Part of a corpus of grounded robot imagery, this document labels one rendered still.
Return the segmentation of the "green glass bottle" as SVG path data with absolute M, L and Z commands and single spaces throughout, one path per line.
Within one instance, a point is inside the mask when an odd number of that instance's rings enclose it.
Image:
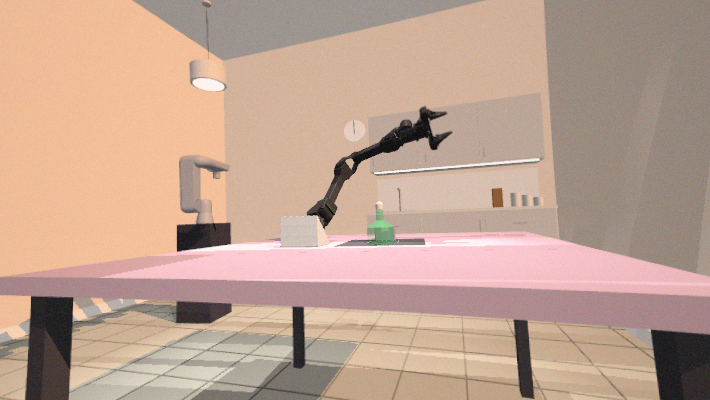
M 394 227 L 383 220 L 382 202 L 376 203 L 376 221 L 367 227 L 367 244 L 394 244 Z

